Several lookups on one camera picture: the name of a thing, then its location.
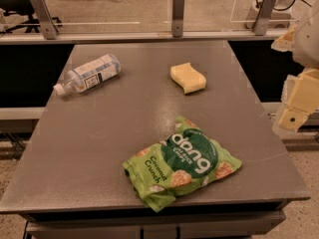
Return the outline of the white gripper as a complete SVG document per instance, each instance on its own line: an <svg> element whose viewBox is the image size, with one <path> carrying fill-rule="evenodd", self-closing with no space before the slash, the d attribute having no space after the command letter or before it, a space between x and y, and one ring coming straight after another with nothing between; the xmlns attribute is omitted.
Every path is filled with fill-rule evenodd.
<svg viewBox="0 0 319 239"><path fill-rule="evenodd" d="M273 119L272 130L283 136L295 133L319 108L319 3L277 38L271 48L291 52L293 60L306 69L298 76L288 75L282 89L281 105Z"/></svg>

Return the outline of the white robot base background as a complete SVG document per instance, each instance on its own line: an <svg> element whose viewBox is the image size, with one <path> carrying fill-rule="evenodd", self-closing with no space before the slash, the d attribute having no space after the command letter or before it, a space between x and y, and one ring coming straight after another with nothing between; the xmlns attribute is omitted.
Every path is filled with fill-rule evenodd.
<svg viewBox="0 0 319 239"><path fill-rule="evenodd" d="M271 13L268 28L288 28L292 20L291 7L296 0L276 0L275 6ZM256 21L262 0L252 2L245 19L245 27L251 29Z"/></svg>

